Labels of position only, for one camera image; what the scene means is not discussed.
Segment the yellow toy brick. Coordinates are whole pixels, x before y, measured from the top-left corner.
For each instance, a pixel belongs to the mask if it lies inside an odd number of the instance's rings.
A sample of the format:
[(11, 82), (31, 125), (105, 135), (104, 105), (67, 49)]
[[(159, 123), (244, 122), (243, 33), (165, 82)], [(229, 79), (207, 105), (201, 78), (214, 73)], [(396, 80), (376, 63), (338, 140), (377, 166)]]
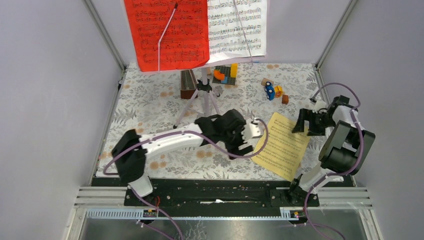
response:
[(238, 64), (237, 63), (231, 64), (230, 77), (235, 79), (237, 77), (237, 72), (238, 72)]

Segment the white sheet music page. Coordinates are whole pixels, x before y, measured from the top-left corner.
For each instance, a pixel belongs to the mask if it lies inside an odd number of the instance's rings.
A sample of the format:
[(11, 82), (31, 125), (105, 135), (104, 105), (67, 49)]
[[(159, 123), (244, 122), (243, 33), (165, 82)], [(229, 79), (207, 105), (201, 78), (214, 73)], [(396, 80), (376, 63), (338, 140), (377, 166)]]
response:
[(266, 0), (208, 0), (208, 63), (267, 54)]

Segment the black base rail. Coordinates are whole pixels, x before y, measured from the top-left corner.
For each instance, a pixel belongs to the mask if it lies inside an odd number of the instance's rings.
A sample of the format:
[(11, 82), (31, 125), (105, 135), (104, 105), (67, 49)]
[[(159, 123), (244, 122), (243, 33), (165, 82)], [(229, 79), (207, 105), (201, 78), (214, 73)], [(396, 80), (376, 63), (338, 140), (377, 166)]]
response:
[(176, 217), (279, 217), (280, 208), (304, 209), (306, 194), (288, 181), (151, 179), (153, 191), (142, 200), (118, 178), (95, 177), (93, 187), (123, 187), (124, 206), (153, 205)]

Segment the brown metronome box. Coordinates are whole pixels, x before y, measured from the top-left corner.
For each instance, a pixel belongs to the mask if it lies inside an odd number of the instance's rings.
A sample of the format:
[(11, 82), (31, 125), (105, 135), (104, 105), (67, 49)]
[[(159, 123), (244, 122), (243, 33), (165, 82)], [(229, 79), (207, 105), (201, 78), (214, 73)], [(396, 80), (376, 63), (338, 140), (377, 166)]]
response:
[(180, 97), (189, 100), (197, 89), (197, 80), (192, 69), (180, 72)]

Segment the orange curved brick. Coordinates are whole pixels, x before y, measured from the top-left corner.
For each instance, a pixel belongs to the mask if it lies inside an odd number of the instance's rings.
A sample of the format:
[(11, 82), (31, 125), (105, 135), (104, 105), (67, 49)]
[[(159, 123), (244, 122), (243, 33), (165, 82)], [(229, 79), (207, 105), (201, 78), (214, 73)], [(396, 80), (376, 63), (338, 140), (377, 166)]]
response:
[(220, 82), (222, 82), (226, 79), (225, 74), (221, 73), (221, 71), (219, 69), (214, 69), (213, 76), (214, 76), (215, 79), (217, 79)]

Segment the wooden block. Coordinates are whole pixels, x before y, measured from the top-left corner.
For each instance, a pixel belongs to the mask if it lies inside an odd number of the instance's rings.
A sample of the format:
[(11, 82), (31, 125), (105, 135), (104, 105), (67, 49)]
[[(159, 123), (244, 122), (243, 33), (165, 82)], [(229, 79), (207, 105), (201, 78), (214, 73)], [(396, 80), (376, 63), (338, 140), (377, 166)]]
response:
[(273, 80), (270, 80), (270, 79), (268, 79), (268, 78), (263, 78), (262, 80), (261, 80), (261, 83), (260, 83), (263, 87), (266, 87), (266, 86), (272, 86), (273, 84), (274, 84), (274, 81)]

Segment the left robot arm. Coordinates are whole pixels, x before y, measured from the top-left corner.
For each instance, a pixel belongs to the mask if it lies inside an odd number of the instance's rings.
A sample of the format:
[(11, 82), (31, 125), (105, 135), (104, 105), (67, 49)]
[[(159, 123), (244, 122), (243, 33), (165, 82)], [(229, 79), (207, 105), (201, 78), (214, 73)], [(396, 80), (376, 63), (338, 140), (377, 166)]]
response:
[(141, 136), (131, 129), (124, 133), (112, 149), (112, 160), (103, 168), (103, 174), (115, 165), (116, 176), (135, 192), (136, 199), (144, 206), (152, 204), (155, 192), (152, 181), (145, 173), (146, 161), (162, 154), (191, 147), (212, 145), (231, 159), (246, 159), (258, 155), (251, 139), (267, 135), (259, 118), (246, 120), (236, 109), (224, 114), (200, 117), (193, 123), (162, 133)]

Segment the pink music stand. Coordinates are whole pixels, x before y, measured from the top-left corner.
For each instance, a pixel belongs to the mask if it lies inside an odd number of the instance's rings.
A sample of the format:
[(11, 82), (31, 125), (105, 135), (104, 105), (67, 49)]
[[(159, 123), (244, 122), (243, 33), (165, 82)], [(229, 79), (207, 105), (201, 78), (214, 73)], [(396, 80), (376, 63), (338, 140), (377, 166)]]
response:
[(202, 69), (202, 79), (200, 81), (200, 83), (197, 85), (196, 87), (196, 91), (197, 92), (204, 92), (204, 98), (205, 98), (205, 102), (208, 103), (210, 101), (213, 100), (213, 92), (210, 89), (210, 79), (207, 77), (207, 71), (206, 71), (206, 66), (209, 65), (211, 63), (206, 63), (203, 66), (199, 66), (199, 67), (195, 67), (195, 68), (201, 68)]

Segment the dark grey brick baseplate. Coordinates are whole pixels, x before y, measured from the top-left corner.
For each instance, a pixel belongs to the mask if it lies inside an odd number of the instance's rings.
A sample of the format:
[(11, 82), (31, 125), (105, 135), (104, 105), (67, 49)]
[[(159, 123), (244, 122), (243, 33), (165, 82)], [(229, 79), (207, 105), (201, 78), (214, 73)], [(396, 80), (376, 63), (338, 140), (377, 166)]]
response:
[[(231, 65), (227, 66), (227, 65), (219, 65), (216, 66), (214, 69), (219, 69), (221, 73), (225, 74), (225, 77), (228, 77), (228, 84), (223, 84), (223, 85), (231, 85), (231, 86), (235, 86), (236, 85), (236, 78), (231, 78), (230, 77), (230, 67)], [(221, 81), (217, 80), (216, 78), (214, 78), (214, 70), (212, 72), (212, 82), (215, 84), (222, 84)]]

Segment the blue toy car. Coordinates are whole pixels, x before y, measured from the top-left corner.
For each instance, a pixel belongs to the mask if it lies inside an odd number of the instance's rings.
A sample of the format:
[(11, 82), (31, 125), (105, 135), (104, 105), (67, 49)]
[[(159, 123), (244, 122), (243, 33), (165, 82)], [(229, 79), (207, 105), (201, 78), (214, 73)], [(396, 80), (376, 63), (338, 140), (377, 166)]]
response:
[(270, 81), (267, 81), (264, 86), (264, 90), (266, 92), (267, 99), (272, 101), (275, 98), (275, 90), (273, 84)]

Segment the yellow sheet music page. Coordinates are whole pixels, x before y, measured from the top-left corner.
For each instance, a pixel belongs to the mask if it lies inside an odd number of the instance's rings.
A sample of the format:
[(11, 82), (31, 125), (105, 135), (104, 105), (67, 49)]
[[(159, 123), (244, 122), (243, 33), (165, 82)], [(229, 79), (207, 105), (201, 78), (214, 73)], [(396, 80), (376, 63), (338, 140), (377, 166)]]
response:
[(292, 133), (295, 125), (295, 121), (278, 112), (273, 113), (267, 124), (268, 141), (265, 142), (266, 137), (262, 136), (254, 150), (265, 148), (251, 158), (254, 163), (289, 182), (295, 178), (311, 138), (304, 132)]

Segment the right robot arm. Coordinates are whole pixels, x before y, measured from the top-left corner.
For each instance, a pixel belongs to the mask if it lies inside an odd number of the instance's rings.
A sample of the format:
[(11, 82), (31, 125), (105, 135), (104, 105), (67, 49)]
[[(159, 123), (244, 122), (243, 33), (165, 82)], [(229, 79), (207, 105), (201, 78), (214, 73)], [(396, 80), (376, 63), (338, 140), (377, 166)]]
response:
[(292, 133), (309, 137), (324, 136), (332, 131), (318, 156), (318, 164), (292, 180), (285, 198), (293, 206), (303, 206), (317, 196), (317, 189), (336, 177), (355, 175), (363, 165), (376, 135), (358, 120), (358, 111), (350, 99), (340, 95), (329, 106), (302, 108)]

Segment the small brown block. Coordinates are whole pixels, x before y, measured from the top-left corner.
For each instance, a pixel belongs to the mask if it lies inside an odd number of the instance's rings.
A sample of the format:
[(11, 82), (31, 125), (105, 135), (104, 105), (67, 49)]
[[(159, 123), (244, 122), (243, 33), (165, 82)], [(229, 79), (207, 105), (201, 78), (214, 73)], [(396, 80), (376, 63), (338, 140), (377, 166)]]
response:
[(286, 95), (286, 94), (283, 94), (282, 97), (281, 97), (281, 103), (283, 105), (287, 105), (289, 103), (289, 96)]

